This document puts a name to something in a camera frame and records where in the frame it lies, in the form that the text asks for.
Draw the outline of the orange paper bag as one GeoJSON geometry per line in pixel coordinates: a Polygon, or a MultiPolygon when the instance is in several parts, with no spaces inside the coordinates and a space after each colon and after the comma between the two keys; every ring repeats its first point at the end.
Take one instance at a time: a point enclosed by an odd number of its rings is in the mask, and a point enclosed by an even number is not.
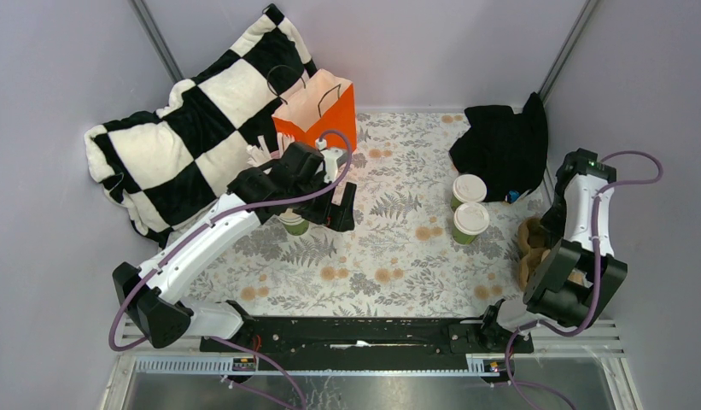
{"type": "Polygon", "coordinates": [[[315,74],[299,73],[288,65],[276,65],[266,75],[270,93],[279,98],[271,114],[271,127],[264,140],[271,152],[282,151],[291,141],[314,145],[328,130],[341,132],[325,137],[330,147],[357,147],[353,82],[319,69],[315,74]]]}

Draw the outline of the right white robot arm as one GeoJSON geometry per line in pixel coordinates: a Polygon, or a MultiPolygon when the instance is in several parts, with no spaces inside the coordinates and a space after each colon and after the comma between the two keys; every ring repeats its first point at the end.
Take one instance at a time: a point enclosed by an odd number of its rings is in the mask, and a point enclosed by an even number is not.
{"type": "Polygon", "coordinates": [[[551,208],[518,228],[523,299],[497,302],[482,317],[477,339],[488,351],[500,351],[514,327],[532,317],[565,336],[579,334],[627,276],[628,266],[614,256],[609,236],[616,169],[578,149],[564,157],[556,178],[551,208]]]}

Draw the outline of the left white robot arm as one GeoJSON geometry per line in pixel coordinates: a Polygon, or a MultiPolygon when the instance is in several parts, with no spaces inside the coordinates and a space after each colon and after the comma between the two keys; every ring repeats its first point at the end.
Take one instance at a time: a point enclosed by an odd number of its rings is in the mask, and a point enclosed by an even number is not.
{"type": "Polygon", "coordinates": [[[353,230],[356,185],[346,183],[341,202],[332,202],[351,160],[323,139],[314,147],[293,142],[279,158],[242,170],[207,213],[156,256],[117,266],[119,314],[138,328],[138,341],[163,349],[185,336],[220,337],[231,350],[247,348],[253,329],[242,313],[229,302],[189,298],[189,287],[231,245],[286,211],[332,231],[353,230]]]}

